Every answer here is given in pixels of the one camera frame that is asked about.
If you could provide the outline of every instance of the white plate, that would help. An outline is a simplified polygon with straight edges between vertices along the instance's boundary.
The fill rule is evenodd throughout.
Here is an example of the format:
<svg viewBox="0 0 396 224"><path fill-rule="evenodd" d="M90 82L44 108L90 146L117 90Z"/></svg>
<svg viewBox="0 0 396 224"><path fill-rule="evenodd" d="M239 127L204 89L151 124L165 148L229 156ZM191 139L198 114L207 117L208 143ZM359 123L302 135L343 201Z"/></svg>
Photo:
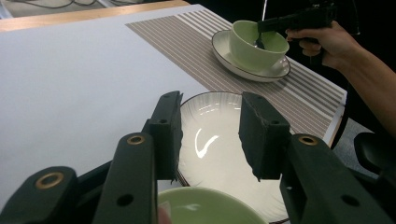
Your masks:
<svg viewBox="0 0 396 224"><path fill-rule="evenodd" d="M219 31L212 37L212 47L216 58L231 72L240 77L253 81L273 82L280 80L290 72L290 62L284 57L275 63L270 69L262 70L257 73L246 71L239 67L233 60L229 48L229 30Z"/></svg>
<svg viewBox="0 0 396 224"><path fill-rule="evenodd" d="M182 105L179 180L231 194L268 222L284 221L280 180L259 182L245 159L238 135L241 101L240 94L206 92Z"/></svg>

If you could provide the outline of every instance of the green bowl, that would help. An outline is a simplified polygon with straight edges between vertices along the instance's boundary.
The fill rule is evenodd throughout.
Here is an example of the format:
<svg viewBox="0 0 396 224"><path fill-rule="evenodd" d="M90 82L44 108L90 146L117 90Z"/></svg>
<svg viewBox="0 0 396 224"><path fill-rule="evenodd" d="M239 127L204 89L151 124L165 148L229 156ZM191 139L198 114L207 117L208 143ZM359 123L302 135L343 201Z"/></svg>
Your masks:
<svg viewBox="0 0 396 224"><path fill-rule="evenodd" d="M260 72L271 68L284 58L289 50L289 43L275 31L262 33L265 49L254 47L259 37L257 22L235 21L230 32L230 52L235 62L247 71Z"/></svg>
<svg viewBox="0 0 396 224"><path fill-rule="evenodd" d="M172 224L268 224L242 201L214 189L168 189L159 193L158 204L169 206Z"/></svg>

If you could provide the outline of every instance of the saucer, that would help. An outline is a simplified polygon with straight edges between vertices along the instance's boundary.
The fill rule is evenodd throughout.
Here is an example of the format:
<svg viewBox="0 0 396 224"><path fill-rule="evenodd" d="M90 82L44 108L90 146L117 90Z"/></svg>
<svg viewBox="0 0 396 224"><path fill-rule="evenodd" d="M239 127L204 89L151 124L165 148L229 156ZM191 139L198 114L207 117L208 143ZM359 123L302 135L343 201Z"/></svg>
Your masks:
<svg viewBox="0 0 396 224"><path fill-rule="evenodd" d="M228 70L237 74L240 77L247 78L253 81L259 82L273 82L280 80L290 72L290 62L286 58L282 58L275 63L271 68L262 70L260 72L251 72L238 66L230 53L229 48L229 35L230 30L219 31L212 37L213 51L215 52L216 58L223 64Z"/></svg>

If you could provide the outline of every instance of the white tabletop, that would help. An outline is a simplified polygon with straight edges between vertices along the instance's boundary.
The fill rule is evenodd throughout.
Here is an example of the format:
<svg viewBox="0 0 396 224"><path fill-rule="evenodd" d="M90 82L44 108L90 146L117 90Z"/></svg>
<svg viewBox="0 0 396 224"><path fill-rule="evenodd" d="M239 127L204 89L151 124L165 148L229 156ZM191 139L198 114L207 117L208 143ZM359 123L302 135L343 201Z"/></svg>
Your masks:
<svg viewBox="0 0 396 224"><path fill-rule="evenodd" d="M30 175L78 175L140 132L161 95L207 91L125 24L193 11L174 7L0 34L0 210ZM161 181L159 190L179 186Z"/></svg>

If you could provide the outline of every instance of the striped placemat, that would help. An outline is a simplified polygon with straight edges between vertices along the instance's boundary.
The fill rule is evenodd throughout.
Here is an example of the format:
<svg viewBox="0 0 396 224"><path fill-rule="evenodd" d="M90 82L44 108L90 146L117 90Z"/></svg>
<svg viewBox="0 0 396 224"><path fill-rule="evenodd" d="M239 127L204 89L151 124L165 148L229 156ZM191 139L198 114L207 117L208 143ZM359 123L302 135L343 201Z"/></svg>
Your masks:
<svg viewBox="0 0 396 224"><path fill-rule="evenodd" d="M211 43L214 33L229 30L231 24L214 12L202 9L126 25L209 91L262 95L296 133L324 138L335 130L345 90L291 58L290 73L276 82L254 82L231 73L216 59Z"/></svg>

